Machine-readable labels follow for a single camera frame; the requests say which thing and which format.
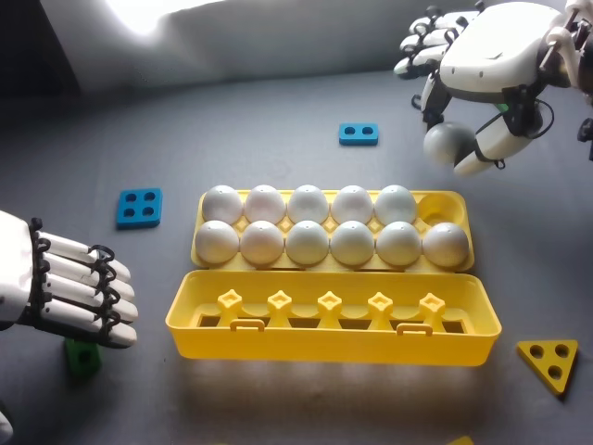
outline yellow handle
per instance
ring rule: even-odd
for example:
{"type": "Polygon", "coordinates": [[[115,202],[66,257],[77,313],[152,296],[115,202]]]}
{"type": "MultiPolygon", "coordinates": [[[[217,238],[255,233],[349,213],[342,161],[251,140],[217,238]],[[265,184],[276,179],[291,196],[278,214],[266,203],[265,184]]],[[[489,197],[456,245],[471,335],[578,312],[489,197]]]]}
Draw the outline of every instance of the yellow handle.
{"type": "Polygon", "coordinates": [[[418,324],[418,323],[400,323],[397,325],[396,333],[399,336],[403,336],[405,332],[414,331],[414,332],[421,332],[423,331],[426,333],[426,336],[429,337],[433,334],[432,326],[428,324],[418,324]]]}
{"type": "Polygon", "coordinates": [[[259,332],[263,332],[263,330],[266,328],[266,324],[263,323],[263,320],[257,318],[252,320],[232,320],[229,326],[233,332],[237,331],[237,327],[256,327],[259,332]]]}

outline blue square block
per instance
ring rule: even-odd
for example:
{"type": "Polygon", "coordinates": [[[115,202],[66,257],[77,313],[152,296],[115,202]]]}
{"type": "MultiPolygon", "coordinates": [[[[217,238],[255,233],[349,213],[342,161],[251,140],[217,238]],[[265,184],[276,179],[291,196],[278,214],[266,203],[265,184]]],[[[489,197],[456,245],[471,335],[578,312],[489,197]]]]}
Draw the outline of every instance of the blue square block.
{"type": "Polygon", "coordinates": [[[160,188],[124,190],[118,205],[118,229],[143,229],[160,224],[163,192],[160,188]]]}
{"type": "Polygon", "coordinates": [[[376,123],[341,123],[342,146],[376,146],[379,143],[379,125],[376,123]]]}

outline yellow egg carton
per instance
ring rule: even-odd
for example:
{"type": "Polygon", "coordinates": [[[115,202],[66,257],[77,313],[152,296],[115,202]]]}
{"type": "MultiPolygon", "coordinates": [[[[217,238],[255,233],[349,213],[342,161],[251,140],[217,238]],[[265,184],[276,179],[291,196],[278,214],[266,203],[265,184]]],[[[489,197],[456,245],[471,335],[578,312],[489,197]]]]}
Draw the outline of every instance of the yellow egg carton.
{"type": "Polygon", "coordinates": [[[189,359],[476,366],[501,327],[461,273],[203,270],[167,315],[189,359]]]}
{"type": "MultiPolygon", "coordinates": [[[[246,201],[247,195],[249,194],[249,190],[237,190],[241,200],[244,202],[246,201]]],[[[281,193],[284,202],[288,203],[288,200],[292,196],[294,190],[279,190],[281,193]]],[[[371,196],[372,202],[374,203],[381,193],[380,190],[368,190],[369,195],[371,196]]],[[[337,195],[337,190],[323,190],[327,201],[330,205],[334,202],[335,196],[337,195]]],[[[467,235],[467,239],[470,242],[470,253],[465,261],[453,268],[443,268],[437,266],[436,264],[431,263],[428,259],[422,255],[418,260],[416,260],[413,264],[404,267],[397,267],[393,266],[383,260],[377,255],[375,252],[371,259],[356,267],[346,266],[342,264],[338,260],[336,260],[332,253],[330,252],[327,257],[325,257],[321,262],[312,265],[312,266],[303,266],[292,261],[286,252],[284,252],[278,260],[273,262],[272,264],[268,264],[265,266],[265,269],[273,269],[273,270],[286,270],[286,269],[301,269],[301,270],[308,270],[308,271],[347,271],[356,269],[359,271],[394,271],[394,272],[462,272],[470,269],[473,266],[473,244],[472,244],[472,236],[470,233],[470,224],[467,217],[467,209],[465,208],[465,200],[461,195],[455,192],[449,191],[412,191],[411,192],[416,200],[418,206],[418,217],[416,221],[414,221],[413,225],[418,230],[421,237],[434,225],[438,223],[455,223],[467,235]]],[[[197,217],[196,217],[196,228],[194,230],[194,238],[192,241],[192,261],[195,265],[200,267],[207,267],[207,268],[216,268],[216,269],[229,269],[229,270],[255,270],[257,269],[256,266],[249,263],[241,252],[235,255],[231,260],[225,262],[224,264],[208,264],[202,261],[196,253],[196,243],[194,240],[196,239],[197,229],[205,222],[204,217],[202,215],[202,202],[204,200],[204,195],[200,198],[199,206],[197,210],[197,217]]],[[[288,216],[284,216],[284,218],[276,224],[276,226],[282,231],[284,239],[288,236],[288,232],[293,227],[294,223],[288,218],[288,216]]],[[[322,227],[326,230],[327,235],[332,237],[334,230],[338,227],[338,222],[332,218],[332,215],[323,222],[322,227]]],[[[239,221],[233,224],[233,229],[239,235],[242,236],[245,229],[249,226],[249,221],[244,216],[241,217],[239,221]]],[[[377,236],[381,233],[383,228],[385,227],[383,224],[377,220],[374,215],[372,219],[367,223],[367,227],[371,229],[373,233],[373,237],[376,240],[377,236]]]]}

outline table surface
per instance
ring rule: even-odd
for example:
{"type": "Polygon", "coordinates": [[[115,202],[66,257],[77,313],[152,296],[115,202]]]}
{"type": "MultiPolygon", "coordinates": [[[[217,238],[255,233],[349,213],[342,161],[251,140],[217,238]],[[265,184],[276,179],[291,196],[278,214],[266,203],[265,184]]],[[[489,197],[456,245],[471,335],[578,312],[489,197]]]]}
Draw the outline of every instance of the table surface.
{"type": "MultiPolygon", "coordinates": [[[[369,73],[185,88],[149,95],[4,104],[0,208],[48,232],[115,249],[132,271],[139,341],[103,350],[100,373],[69,379],[63,339],[0,335],[0,399],[14,444],[589,443],[593,436],[593,163],[576,131],[589,109],[548,90],[544,137],[507,169],[456,178],[422,151],[410,106],[423,81],[369,73]],[[343,147],[344,121],[380,127],[377,147],[343,147]],[[402,184],[466,199],[476,261],[503,331],[485,365],[445,368],[309,362],[192,362],[165,316],[183,276],[199,196],[215,184],[368,189],[402,184]],[[161,225],[118,232],[121,190],[161,187],[161,225]],[[579,362],[556,399],[517,341],[575,338],[579,362]]],[[[496,113],[456,101],[448,120],[496,113]]]]}

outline egg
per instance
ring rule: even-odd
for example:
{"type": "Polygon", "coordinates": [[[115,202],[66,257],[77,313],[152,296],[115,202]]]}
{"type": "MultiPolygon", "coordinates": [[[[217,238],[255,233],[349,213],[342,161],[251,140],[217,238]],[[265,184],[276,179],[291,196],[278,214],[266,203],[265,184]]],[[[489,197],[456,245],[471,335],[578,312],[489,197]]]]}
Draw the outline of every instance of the egg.
{"type": "Polygon", "coordinates": [[[222,221],[204,222],[196,233],[196,253],[203,261],[220,264],[239,251],[239,236],[222,221]]]}
{"type": "Polygon", "coordinates": [[[286,204],[278,190],[270,185],[258,185],[249,192],[245,201],[245,216],[252,223],[267,221],[279,223],[286,214],[286,204]]]}
{"type": "Polygon", "coordinates": [[[314,221],[321,224],[330,214],[330,205],[315,185],[301,185],[288,200],[287,210],[293,223],[314,221]]]}
{"type": "Polygon", "coordinates": [[[347,221],[335,229],[330,242],[332,255],[348,266],[358,266],[374,253],[372,232],[362,222],[347,221]]]}
{"type": "Polygon", "coordinates": [[[470,242],[457,224],[442,222],[432,227],[424,236],[423,253],[437,266],[454,267],[470,254],[470,242]]]}
{"type": "Polygon", "coordinates": [[[340,190],[332,203],[332,217],[339,223],[358,221],[367,223],[372,218],[372,200],[369,193],[357,185],[340,190]]]}
{"type": "Polygon", "coordinates": [[[255,221],[241,236],[241,254],[257,265],[278,260],[284,251],[282,232],[271,222],[255,221]]]}
{"type": "Polygon", "coordinates": [[[222,221],[235,224],[243,215],[243,201],[236,190],[228,185],[210,188],[202,200],[202,216],[205,221],[222,221]]]}
{"type": "Polygon", "coordinates": [[[374,214],[383,225],[396,221],[413,223],[416,219],[416,200],[407,188],[389,185],[377,197],[374,214]]]}
{"type": "Polygon", "coordinates": [[[377,237],[377,254],[394,266],[412,264],[422,254],[422,240],[413,225],[392,222],[377,237]]]}
{"type": "Polygon", "coordinates": [[[330,250],[330,239],[325,229],[314,221],[297,222],[286,238],[286,255],[299,264],[315,264],[330,250]]]}

